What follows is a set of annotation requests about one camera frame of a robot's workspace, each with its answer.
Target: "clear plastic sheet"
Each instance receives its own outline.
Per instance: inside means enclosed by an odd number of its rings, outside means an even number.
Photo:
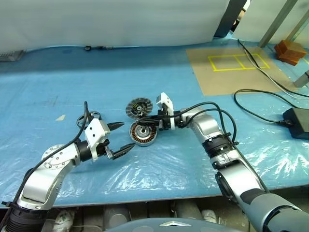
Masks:
[[[212,46],[222,43],[236,46],[228,40],[216,40]],[[1,64],[0,199],[12,200],[24,173],[47,148],[74,137],[85,100],[89,110],[99,111],[107,122],[125,122],[109,136],[110,148],[117,150],[131,143],[128,131],[133,120],[125,113],[128,102],[147,97],[154,103],[161,92],[170,96],[175,110],[201,101],[214,101],[227,110],[238,126],[239,149],[270,189],[307,184],[309,142],[293,139],[286,128],[244,113],[230,95],[203,96],[186,48],[87,53],[61,47],[30,52],[19,62]],[[291,70],[278,65],[296,78]],[[240,94],[238,98],[249,109],[272,119],[281,119],[282,112],[290,108],[265,94]],[[309,108],[308,101],[293,102]],[[215,112],[211,114],[218,119]],[[56,121],[61,115],[64,120]],[[228,118],[225,121],[231,131]],[[219,195],[215,173],[192,131],[159,131],[149,147],[136,146],[119,159],[100,157],[95,163],[87,161],[76,167],[66,176],[56,205]]]

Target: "metal disc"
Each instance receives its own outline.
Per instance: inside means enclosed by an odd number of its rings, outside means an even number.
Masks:
[[[98,120],[101,120],[101,114],[97,111],[91,111],[89,112],[91,116],[93,116],[94,118],[97,118]],[[77,126],[80,128],[83,125],[83,120],[84,120],[84,115],[80,116],[77,121],[76,124]],[[85,124],[85,129],[87,128],[87,126],[89,125],[89,120],[87,118],[86,124]]]
[[[139,146],[149,146],[156,138],[157,129],[155,126],[142,126],[135,122],[130,127],[130,137]]]
[[[148,98],[136,98],[126,106],[126,114],[133,119],[148,115],[153,109],[153,104]]]

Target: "power adapter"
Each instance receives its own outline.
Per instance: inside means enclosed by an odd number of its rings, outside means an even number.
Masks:
[[[309,109],[291,108],[283,118],[292,123],[288,128],[293,138],[309,140]]]

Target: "robotic arm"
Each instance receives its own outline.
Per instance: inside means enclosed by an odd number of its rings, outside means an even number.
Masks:
[[[163,98],[171,103],[165,95],[161,94],[158,99]],[[163,103],[157,116],[146,116],[138,123],[145,126],[154,123],[160,129],[168,130],[173,129],[170,121],[173,118],[175,126],[183,128],[185,125],[192,129],[208,154],[211,165],[217,170],[215,179],[222,194],[230,202],[239,205],[257,231],[309,231],[309,215],[284,198],[268,192],[254,169],[230,140],[229,134],[223,133],[216,120],[202,112],[204,109],[182,109],[172,114],[166,109],[170,107]]]
[[[51,156],[28,178],[17,202],[5,203],[10,207],[10,214],[2,232],[40,232],[64,177],[74,167],[90,159],[96,161],[102,155],[114,160],[133,148],[134,144],[127,144],[113,152],[108,147],[108,135],[122,125],[122,122],[106,124],[103,120],[91,119],[85,129],[84,141],[76,141]],[[42,159],[62,146],[50,147],[44,152]]]

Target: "metal pole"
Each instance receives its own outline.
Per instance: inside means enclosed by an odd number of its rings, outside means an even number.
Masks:
[[[292,32],[289,34],[286,40],[294,41],[303,31],[303,29],[307,26],[308,23],[309,23],[309,10],[307,10],[305,15],[301,18],[301,20],[298,22],[298,24],[295,26],[295,28],[292,30]]]
[[[259,47],[265,47],[266,44],[269,42],[271,37],[275,34],[277,29],[280,27],[282,22],[285,20],[289,12],[292,10],[294,5],[296,4],[297,0],[287,0],[282,9],[280,10],[279,14],[272,22],[268,30],[266,31],[265,35],[261,39],[259,43]]]

